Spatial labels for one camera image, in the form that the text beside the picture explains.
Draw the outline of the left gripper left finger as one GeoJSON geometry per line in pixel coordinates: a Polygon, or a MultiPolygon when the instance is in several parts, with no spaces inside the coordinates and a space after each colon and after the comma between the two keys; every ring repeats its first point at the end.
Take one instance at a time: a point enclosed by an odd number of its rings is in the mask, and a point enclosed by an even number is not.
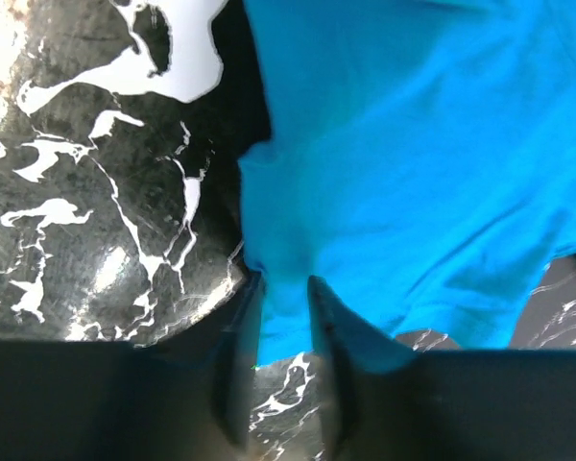
{"type": "Polygon", "coordinates": [[[149,347],[0,340],[0,460],[243,460],[263,283],[149,347]]]}

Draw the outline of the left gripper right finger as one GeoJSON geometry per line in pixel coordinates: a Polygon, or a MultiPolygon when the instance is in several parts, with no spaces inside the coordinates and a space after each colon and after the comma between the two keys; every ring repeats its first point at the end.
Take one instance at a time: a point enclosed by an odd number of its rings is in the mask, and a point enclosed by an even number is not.
{"type": "Polygon", "coordinates": [[[308,281],[331,460],[576,460],[576,351],[416,352],[308,281]]]}

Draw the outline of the blue t shirt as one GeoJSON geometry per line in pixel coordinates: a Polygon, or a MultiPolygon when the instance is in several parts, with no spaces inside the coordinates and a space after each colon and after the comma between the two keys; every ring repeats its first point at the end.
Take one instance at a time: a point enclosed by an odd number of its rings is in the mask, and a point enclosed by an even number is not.
{"type": "Polygon", "coordinates": [[[576,253],[576,1],[248,1],[271,136],[241,157],[258,362],[323,278],[390,336],[502,349],[576,253]]]}

